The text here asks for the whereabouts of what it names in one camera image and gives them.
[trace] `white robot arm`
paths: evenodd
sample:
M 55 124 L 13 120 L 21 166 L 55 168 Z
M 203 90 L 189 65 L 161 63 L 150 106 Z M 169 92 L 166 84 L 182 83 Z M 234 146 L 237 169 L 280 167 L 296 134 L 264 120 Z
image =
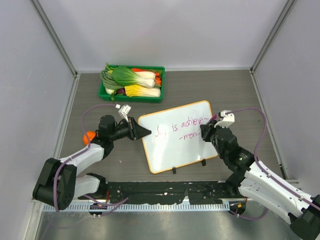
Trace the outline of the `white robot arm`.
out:
M 320 233 L 320 195 L 312 197 L 295 188 L 268 169 L 254 154 L 239 146 L 237 137 L 228 128 L 234 122 L 233 112 L 224 110 L 219 113 L 218 121 L 211 119 L 200 126 L 202 139 L 212 143 L 219 157 L 233 171 L 226 182 L 242 196 L 279 215 L 303 240 L 316 239 Z

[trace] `black clamp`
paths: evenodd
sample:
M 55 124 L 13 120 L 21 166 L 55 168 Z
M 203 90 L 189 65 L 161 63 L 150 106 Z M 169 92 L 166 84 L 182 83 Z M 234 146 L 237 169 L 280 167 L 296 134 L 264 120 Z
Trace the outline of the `black clamp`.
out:
M 207 165 L 207 161 L 206 161 L 205 159 L 203 159 L 203 160 L 201 161 L 201 164 L 202 164 L 202 167 L 204 167 L 205 165 Z

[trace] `white plastic piece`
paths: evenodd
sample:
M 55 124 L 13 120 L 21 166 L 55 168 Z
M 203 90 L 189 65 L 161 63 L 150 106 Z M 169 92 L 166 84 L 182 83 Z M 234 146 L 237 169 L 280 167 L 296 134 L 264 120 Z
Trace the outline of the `white plastic piece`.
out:
M 285 220 L 290 224 L 290 217 L 288 213 L 290 212 L 288 208 L 277 200 L 277 196 L 272 194 L 269 190 L 264 189 L 255 182 L 245 178 L 241 182 L 241 186 L 238 188 L 242 196 L 253 199 L 265 206 L 270 211 L 277 214 L 280 218 Z
M 259 161 L 259 163 L 265 170 L 268 171 L 269 174 L 271 174 L 273 177 L 279 180 L 286 187 L 290 188 L 291 190 L 299 194 L 300 198 L 303 197 L 309 200 L 310 202 L 312 202 L 311 195 L 297 189 L 287 181 L 283 180 L 281 177 L 279 177 L 270 169 L 268 169 L 261 161 Z M 270 208 L 272 211 L 279 214 L 279 216 L 282 217 L 285 221 L 287 221 L 288 219 L 285 219 L 281 213 L 275 211 L 274 210 L 275 207 L 280 209 L 283 208 L 284 210 L 281 209 L 280 211 L 286 211 L 286 214 L 292 213 L 296 217 L 299 217 L 303 213 L 301 211 L 302 208 L 307 209 L 309 207 L 309 204 L 299 200 L 299 197 L 296 197 L 295 195 L 293 195 L 292 193 L 284 189 L 282 186 L 277 184 L 273 179 L 271 179 L 267 174 L 262 172 L 256 162 L 254 162 L 250 166 L 250 171 L 245 172 L 244 177 L 248 180 L 251 180 L 253 183 L 256 183 L 255 184 L 256 188 L 259 187 L 258 191 L 253 190 L 257 192 L 257 195 L 252 196 L 252 198 L 263 205 L 266 204 L 265 206 L 267 208 Z M 243 183 L 241 183 L 241 187 L 239 187 L 239 191 L 241 191 L 241 194 L 243 194 L 244 196 L 250 197 L 247 195 L 248 193 L 245 192 L 243 188 L 244 188 Z
M 75 180 L 74 196 L 73 199 L 77 199 L 85 194 L 92 194 L 98 190 L 100 180 L 94 176 L 85 175 L 83 177 L 77 177 Z
M 90 165 L 99 162 L 104 157 L 104 149 L 95 143 L 91 143 L 90 149 L 86 151 L 85 153 L 81 154 L 80 156 L 77 156 L 76 158 L 72 159 L 67 163 L 67 165 L 75 165 L 76 168 L 76 175 L 81 173 L 83 170 L 85 170 Z M 64 161 L 68 160 L 70 157 L 64 157 L 61 158 L 60 161 L 63 163 Z
M 220 112 L 220 120 L 214 125 L 214 127 L 220 126 L 222 128 L 228 128 L 231 124 L 235 122 L 235 115 L 233 113 L 226 114 L 231 112 L 230 110 L 223 110 Z
M 129 106 L 128 104 L 123 105 L 120 110 L 118 111 L 118 113 L 120 114 L 122 119 L 125 119 L 128 122 L 128 113 L 131 109 L 131 106 Z

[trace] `green tray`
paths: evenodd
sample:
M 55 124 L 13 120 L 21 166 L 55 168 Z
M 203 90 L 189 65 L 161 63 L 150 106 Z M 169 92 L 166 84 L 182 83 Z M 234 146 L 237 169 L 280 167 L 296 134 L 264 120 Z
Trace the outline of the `green tray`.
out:
M 155 69 L 162 70 L 162 85 L 161 85 L 161 95 L 159 97 L 151 97 L 151 96 L 123 96 L 123 95 L 114 95 L 113 98 L 115 101 L 126 101 L 126 102 L 140 102 L 140 103 L 160 103 L 164 97 L 164 87 L 165 87 L 165 68 L 163 66 L 126 66 L 129 69 L 137 68 L 137 69 Z M 111 95 L 106 92 L 106 89 L 101 81 L 100 89 L 98 92 L 98 96 L 105 101 L 112 101 Z

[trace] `gray wall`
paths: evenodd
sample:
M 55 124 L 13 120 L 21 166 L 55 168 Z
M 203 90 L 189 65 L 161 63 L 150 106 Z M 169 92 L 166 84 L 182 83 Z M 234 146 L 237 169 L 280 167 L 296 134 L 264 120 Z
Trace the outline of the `gray wall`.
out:
M 0 3 L 0 239 L 24 234 L 72 75 L 28 0 Z
M 287 0 L 40 0 L 75 68 L 252 66 Z
M 291 178 L 320 194 L 320 1 L 299 0 L 257 69 Z

